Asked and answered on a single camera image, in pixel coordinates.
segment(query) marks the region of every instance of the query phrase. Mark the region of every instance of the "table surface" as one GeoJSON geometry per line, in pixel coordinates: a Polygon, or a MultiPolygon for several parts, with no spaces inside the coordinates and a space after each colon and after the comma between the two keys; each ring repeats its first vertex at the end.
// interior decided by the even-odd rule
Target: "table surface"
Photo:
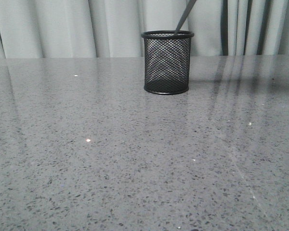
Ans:
{"type": "Polygon", "coordinates": [[[289,55],[0,59],[0,231],[289,231],[289,55]]]}

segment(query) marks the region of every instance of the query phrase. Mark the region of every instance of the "white curtain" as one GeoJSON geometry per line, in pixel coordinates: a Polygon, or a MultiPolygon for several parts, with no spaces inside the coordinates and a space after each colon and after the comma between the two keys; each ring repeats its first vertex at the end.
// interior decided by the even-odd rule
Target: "white curtain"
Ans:
{"type": "MultiPolygon", "coordinates": [[[[143,56],[140,34],[175,29],[187,0],[0,0],[0,58],[143,56]]],[[[198,0],[192,55],[289,54],[289,0],[198,0]]]]}

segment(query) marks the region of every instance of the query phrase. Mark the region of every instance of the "pen holder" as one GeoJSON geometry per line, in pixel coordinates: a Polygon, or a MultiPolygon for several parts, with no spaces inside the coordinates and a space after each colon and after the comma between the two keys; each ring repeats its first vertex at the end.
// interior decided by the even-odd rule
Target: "pen holder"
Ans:
{"type": "Polygon", "coordinates": [[[173,95],[188,90],[190,31],[148,31],[144,38],[144,89],[154,94],[173,95]]]}

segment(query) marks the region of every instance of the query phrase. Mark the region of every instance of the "black mesh pen holder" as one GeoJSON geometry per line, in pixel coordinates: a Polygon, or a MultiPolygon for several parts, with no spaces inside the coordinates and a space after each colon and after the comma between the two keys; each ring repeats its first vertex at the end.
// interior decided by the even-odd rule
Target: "black mesh pen holder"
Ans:
{"type": "Polygon", "coordinates": [[[188,90],[190,31],[148,31],[144,38],[144,89],[154,94],[173,95],[188,90]]]}

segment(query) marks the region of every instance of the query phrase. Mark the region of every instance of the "curtain fold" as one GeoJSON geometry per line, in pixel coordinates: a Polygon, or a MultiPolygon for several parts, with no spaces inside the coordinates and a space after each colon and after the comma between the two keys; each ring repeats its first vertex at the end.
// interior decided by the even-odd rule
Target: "curtain fold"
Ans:
{"type": "MultiPolygon", "coordinates": [[[[188,0],[0,0],[0,58],[143,56],[188,0]]],[[[191,55],[289,54],[289,0],[198,0],[191,55]]]]}

